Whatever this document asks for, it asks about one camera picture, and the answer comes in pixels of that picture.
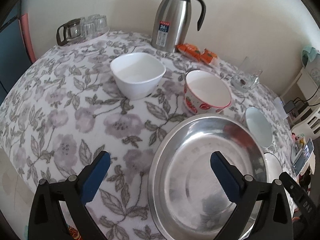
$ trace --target thermos handle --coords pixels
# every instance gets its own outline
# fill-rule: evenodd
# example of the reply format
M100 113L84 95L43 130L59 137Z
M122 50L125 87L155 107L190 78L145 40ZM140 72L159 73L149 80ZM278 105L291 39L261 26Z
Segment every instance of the thermos handle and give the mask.
M206 11L206 6L204 4L204 1L203 0L198 0L200 3L201 3L201 14L200 14L200 18L198 20L198 26L197 26L197 29L198 31L200 30L202 24L203 24L203 20L204 20L204 16L205 16L205 11Z
M59 30L63 27L63 41L61 41L61 38L60 38L60 34L59 34ZM66 24L63 24L61 25L58 30L57 30L57 44L59 46L64 46L68 43L67 41L67 25Z

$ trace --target blue gripper pad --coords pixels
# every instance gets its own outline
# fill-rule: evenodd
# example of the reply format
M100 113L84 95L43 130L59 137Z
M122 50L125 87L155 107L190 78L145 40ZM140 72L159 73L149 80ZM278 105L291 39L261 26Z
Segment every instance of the blue gripper pad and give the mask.
M228 199L237 204L240 199L240 185L233 177L231 171L226 167L225 163L220 159L217 152L211 154L210 165Z
M93 200L110 167L110 163L110 154L105 152L82 186L80 198L83 205Z

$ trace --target orange snack package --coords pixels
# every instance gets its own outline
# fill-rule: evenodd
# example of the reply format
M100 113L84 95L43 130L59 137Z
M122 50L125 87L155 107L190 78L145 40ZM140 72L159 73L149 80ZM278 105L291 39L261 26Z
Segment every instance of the orange snack package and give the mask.
M181 44L181 45L177 45L177 49L178 51L180 51L180 53L188 58L191 58L197 62L200 61L200 51L198 49L198 47L192 45L192 44Z
M221 61L217 54L207 49L200 55L200 60L211 67L218 66Z
M72 236L73 239L75 240L83 240L81 237L79 231L71 226L68 225L69 233Z

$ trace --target phone screen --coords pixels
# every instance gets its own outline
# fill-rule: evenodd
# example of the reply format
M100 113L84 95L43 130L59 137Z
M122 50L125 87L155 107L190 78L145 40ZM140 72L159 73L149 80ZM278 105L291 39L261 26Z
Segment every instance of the phone screen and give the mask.
M293 165L293 170L294 170L296 176L298 176L298 174L301 172L303 166L308 161L313 150L314 150L314 147L313 147L312 140L309 139L307 144L304 146L302 153L300 154L298 160Z

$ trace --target floral tablecloth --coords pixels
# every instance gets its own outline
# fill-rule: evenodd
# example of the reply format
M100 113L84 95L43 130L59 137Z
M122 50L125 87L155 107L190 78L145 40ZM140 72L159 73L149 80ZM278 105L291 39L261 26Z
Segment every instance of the floral tablecloth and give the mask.
M133 51L150 53L167 68L156 90L137 101L122 95L110 72L114 58ZM87 204L95 222L109 240L163 239L148 208L148 171L166 134L191 116L182 100L185 73L192 69L212 72L230 87L232 104L220 114L239 121L249 106L263 111L273 128L268 151L293 176L290 128L272 103L275 93L261 84L240 93L230 85L234 66L210 68L154 49L148 36L121 31L55 46L38 59L0 107L0 144L33 192L39 179L63 181L108 151L111 167ZM63 211L73 225L65 206Z

